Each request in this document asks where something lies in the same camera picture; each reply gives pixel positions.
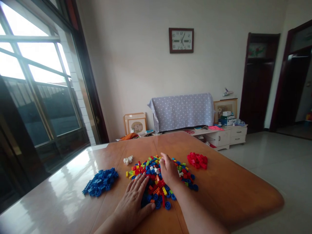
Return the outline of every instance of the wooden table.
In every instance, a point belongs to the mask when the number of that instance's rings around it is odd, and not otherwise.
[[[199,191],[192,193],[230,230],[279,210],[283,197],[271,185],[185,132],[110,143],[107,148],[84,151],[46,179],[0,216],[0,233],[93,233],[114,211],[129,183],[125,172],[138,160],[167,153],[185,162],[195,175]],[[196,170],[187,155],[208,157],[207,170]],[[126,166],[123,158],[133,155]],[[100,169],[116,168],[119,179],[99,198],[81,191]],[[188,233],[180,204],[155,210],[136,233]]]

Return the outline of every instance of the white box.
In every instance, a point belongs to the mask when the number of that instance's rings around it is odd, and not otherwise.
[[[230,112],[230,111],[224,111],[222,115],[223,115],[223,116],[230,116],[230,115],[231,115],[231,112]]]

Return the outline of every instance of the painting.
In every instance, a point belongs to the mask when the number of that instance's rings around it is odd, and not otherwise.
[[[124,124],[124,133],[126,135],[131,133],[130,128],[129,128],[129,120],[130,119],[145,119],[145,129],[147,129],[145,113],[141,112],[141,113],[125,114],[124,118],[123,118],[123,121],[124,121],[123,124]]]
[[[214,101],[214,123],[218,123],[224,111],[233,112],[236,117],[237,114],[237,98],[226,99],[221,101]]]
[[[128,128],[130,133],[145,133],[146,131],[146,119],[129,119],[128,120]]]
[[[265,43],[250,43],[248,58],[265,58],[267,45]]]

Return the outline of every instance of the picture frame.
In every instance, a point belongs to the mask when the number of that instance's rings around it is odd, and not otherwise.
[[[129,119],[128,129],[130,133],[132,133],[132,131],[136,134],[145,133],[147,130],[146,118]]]
[[[132,114],[125,114],[124,118],[123,118],[123,124],[124,124],[124,133],[125,135],[130,134],[130,130],[129,130],[129,124],[128,121],[130,119],[140,119],[140,118],[145,118],[145,123],[146,123],[146,114],[141,112],[141,113],[132,113]]]
[[[218,123],[223,111],[233,112],[237,118],[237,98],[214,101],[214,123]]]

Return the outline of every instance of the wall clock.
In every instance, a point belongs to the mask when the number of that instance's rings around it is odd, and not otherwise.
[[[194,29],[169,28],[170,54],[194,52]]]

